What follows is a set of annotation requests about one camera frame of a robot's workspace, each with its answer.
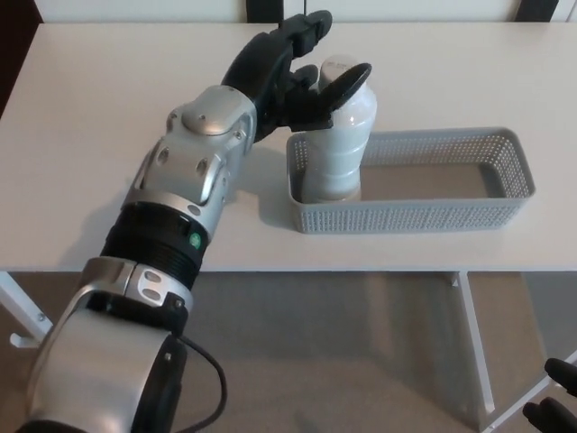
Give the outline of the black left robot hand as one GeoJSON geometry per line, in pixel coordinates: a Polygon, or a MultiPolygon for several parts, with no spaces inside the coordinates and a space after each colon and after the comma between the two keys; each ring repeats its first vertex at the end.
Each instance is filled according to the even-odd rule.
{"type": "Polygon", "coordinates": [[[311,52],[332,23],[327,10],[293,15],[277,29],[254,36],[225,73],[222,83],[245,94],[256,108],[256,143],[280,127],[293,132],[331,128],[332,113],[344,106],[371,74],[371,64],[359,63],[325,88],[314,90],[319,79],[317,66],[290,70],[292,61],[311,52]]]}

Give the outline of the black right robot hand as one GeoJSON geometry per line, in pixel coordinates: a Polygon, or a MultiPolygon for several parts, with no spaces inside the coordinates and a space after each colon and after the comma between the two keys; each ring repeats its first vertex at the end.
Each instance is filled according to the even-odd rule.
{"type": "MultiPolygon", "coordinates": [[[[560,384],[568,394],[576,397],[576,366],[557,358],[545,362],[550,379],[560,384]]],[[[576,416],[561,402],[547,397],[539,403],[528,402],[522,409],[523,416],[537,430],[544,433],[575,433],[576,416]]]]}

